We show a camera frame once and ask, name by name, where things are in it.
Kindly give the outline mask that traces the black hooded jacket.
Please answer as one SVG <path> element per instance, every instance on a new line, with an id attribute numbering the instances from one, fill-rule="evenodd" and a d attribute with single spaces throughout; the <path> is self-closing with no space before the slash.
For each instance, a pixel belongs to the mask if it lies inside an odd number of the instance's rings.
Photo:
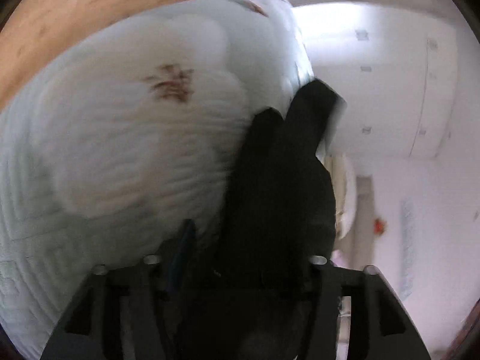
<path id="1" fill-rule="evenodd" d="M 245 135 L 213 230 L 191 224 L 170 261 L 174 359 L 292 359 L 308 305 L 308 259 L 335 243 L 335 194 L 317 158 L 343 101 L 321 80 L 285 115 L 258 113 Z"/>

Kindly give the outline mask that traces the beige upholstered headboard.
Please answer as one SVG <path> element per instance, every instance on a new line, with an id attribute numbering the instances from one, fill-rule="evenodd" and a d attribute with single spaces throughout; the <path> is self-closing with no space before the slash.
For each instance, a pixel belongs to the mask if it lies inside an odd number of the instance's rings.
<path id="1" fill-rule="evenodd" d="M 362 270 L 374 261 L 374 184 L 371 176 L 357 179 L 357 205 L 354 222 L 352 267 Z"/>

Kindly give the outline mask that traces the white floral pillow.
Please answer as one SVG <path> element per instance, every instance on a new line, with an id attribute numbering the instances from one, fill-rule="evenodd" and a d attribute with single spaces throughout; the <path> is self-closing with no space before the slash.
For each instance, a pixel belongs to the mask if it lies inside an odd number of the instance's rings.
<path id="1" fill-rule="evenodd" d="M 357 183 L 352 161 L 345 154 L 339 155 L 336 160 L 337 237 L 342 239 L 349 233 L 355 220 Z"/>

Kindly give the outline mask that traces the floral green bedspread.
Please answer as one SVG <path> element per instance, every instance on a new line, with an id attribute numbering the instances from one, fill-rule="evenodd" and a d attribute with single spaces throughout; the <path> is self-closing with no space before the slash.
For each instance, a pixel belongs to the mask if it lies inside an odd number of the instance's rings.
<path id="1" fill-rule="evenodd" d="M 191 0 L 62 53 L 1 112 L 1 327 L 39 359 L 93 267 L 213 224 L 253 115 L 312 76 L 287 0 Z"/>

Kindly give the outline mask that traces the white wardrobe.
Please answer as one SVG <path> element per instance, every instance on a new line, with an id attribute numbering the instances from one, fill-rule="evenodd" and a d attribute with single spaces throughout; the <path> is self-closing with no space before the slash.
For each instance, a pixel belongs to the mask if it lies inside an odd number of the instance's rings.
<path id="1" fill-rule="evenodd" d="M 456 28 L 369 3 L 318 3 L 293 13 L 315 77 L 347 103 L 331 151 L 435 157 L 456 94 Z"/>

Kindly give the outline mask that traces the red bear wall decoration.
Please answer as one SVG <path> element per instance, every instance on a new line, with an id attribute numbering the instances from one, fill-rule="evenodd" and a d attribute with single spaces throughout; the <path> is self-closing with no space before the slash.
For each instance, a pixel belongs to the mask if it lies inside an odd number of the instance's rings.
<path id="1" fill-rule="evenodd" d="M 387 229 L 387 223 L 385 222 L 384 219 L 382 218 L 376 218 L 374 219 L 374 223 L 373 223 L 373 233 L 376 235 L 376 236 L 381 236 L 385 233 Z"/>

